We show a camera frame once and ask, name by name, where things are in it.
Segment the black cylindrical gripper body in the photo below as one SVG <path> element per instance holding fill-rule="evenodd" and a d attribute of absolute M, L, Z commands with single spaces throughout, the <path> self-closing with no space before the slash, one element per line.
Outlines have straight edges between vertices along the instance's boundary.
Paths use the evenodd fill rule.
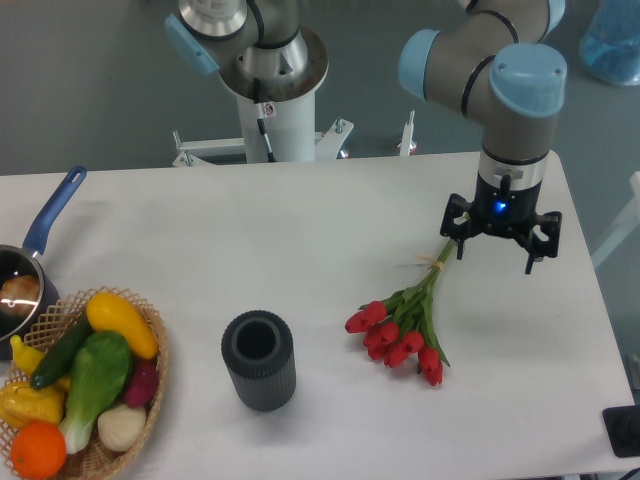
<path fill-rule="evenodd" d="M 471 208 L 471 235 L 487 234 L 502 238 L 529 238 L 536 220 L 536 206 L 542 183 L 506 195 L 477 176 Z"/>

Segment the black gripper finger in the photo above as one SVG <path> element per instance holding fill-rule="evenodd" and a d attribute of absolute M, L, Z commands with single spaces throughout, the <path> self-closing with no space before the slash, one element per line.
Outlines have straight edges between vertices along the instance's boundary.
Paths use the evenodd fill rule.
<path fill-rule="evenodd" d="M 468 202 L 456 193 L 449 196 L 441 222 L 440 234 L 454 242 L 458 260 L 463 259 L 465 242 L 483 232 L 481 220 L 475 203 Z"/>
<path fill-rule="evenodd" d="M 551 211 L 533 216 L 517 225 L 517 243 L 528 254 L 525 274 L 532 272 L 533 265 L 544 258 L 558 255 L 562 213 Z"/>

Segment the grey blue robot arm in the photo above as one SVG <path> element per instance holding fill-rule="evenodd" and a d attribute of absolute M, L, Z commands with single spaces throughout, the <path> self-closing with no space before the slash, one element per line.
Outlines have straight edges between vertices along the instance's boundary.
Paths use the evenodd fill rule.
<path fill-rule="evenodd" d="M 562 216 L 536 210 L 567 66 L 544 37 L 561 1 L 467 1 L 451 34 L 415 33 L 398 62 L 401 86 L 483 129 L 475 195 L 452 195 L 440 232 L 457 246 L 480 234 L 516 241 L 530 262 L 557 255 Z M 315 126 L 326 48 L 294 1 L 182 1 L 164 23 L 195 71 L 237 100 L 247 160 L 309 162 L 337 153 Z"/>

